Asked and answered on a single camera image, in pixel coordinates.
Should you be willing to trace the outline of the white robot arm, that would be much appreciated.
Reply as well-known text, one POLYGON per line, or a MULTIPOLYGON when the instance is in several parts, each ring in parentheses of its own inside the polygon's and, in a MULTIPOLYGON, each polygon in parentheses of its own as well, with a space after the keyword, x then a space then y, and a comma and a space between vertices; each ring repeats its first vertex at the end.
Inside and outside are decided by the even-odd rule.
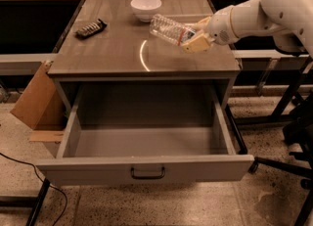
POLYGON ((213 43, 228 45, 249 36, 271 36, 276 46, 289 51, 296 44, 313 55, 313 0, 248 0, 230 5, 194 25, 196 34, 181 43, 188 53, 208 49, 213 43))

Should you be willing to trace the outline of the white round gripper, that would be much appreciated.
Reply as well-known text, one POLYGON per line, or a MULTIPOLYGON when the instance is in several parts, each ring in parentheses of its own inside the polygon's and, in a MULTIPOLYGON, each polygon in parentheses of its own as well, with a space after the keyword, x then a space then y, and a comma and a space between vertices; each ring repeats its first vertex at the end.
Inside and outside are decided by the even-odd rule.
POLYGON ((192 25, 194 30, 208 30, 208 34, 201 33, 193 36, 182 44, 186 53, 206 51, 215 42, 219 45, 228 45, 236 41, 236 35, 232 29, 231 14, 234 6, 228 6, 217 11, 210 17, 204 18, 192 25))

